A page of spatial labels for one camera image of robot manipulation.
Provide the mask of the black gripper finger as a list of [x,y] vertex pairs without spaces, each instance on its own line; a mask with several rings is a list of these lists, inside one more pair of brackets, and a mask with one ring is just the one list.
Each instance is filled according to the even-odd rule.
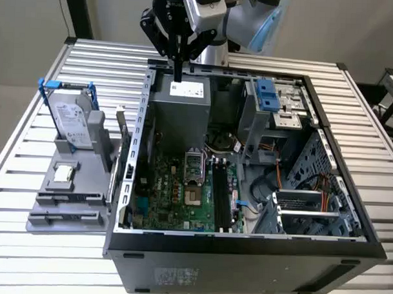
[[190,43],[188,42],[188,36],[189,33],[185,32],[180,38],[177,73],[178,82],[181,82],[183,63],[185,61],[196,59],[217,36],[217,30],[205,30],[198,34],[196,38]]
[[139,22],[142,30],[158,51],[160,56],[167,57],[173,62],[173,76],[174,82],[178,82],[179,73],[179,54],[176,35],[169,33],[166,37],[163,35],[160,27],[156,24],[156,15],[152,9],[146,8]]

